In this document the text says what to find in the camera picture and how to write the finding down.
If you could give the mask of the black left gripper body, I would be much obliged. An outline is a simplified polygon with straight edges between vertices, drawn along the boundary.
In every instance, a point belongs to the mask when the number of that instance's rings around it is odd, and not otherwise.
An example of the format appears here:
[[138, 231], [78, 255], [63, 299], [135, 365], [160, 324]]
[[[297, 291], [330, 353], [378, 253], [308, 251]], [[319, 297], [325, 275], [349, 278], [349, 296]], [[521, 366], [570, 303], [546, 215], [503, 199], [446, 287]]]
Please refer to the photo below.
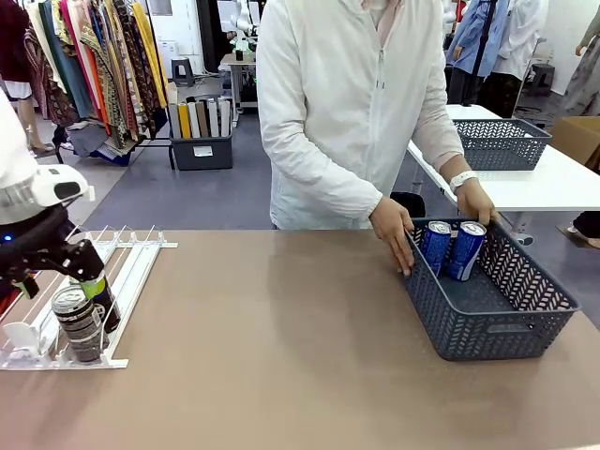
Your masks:
[[1, 226], [1, 278], [21, 282], [29, 270], [60, 269], [68, 256], [71, 222], [62, 204]]

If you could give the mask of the person's right hand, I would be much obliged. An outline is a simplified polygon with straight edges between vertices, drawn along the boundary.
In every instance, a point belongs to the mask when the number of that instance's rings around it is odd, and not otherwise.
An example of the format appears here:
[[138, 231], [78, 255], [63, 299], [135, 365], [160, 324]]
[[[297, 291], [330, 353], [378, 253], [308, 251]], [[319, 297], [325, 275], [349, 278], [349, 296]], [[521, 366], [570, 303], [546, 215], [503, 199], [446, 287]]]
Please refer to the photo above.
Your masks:
[[369, 220], [377, 237], [389, 246], [398, 271], [409, 276], [413, 270], [414, 256], [407, 239], [407, 233], [413, 231], [408, 210], [394, 200], [382, 197]]

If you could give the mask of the person's left hand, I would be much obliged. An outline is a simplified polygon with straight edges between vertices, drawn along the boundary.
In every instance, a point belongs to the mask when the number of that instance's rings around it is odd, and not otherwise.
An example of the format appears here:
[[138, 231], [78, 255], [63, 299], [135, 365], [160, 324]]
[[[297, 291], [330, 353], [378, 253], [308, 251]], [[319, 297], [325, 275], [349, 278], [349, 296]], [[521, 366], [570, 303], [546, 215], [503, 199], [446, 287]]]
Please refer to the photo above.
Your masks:
[[484, 226], [498, 221], [500, 216], [489, 196], [476, 178], [465, 181], [455, 192], [458, 210], [467, 218]]

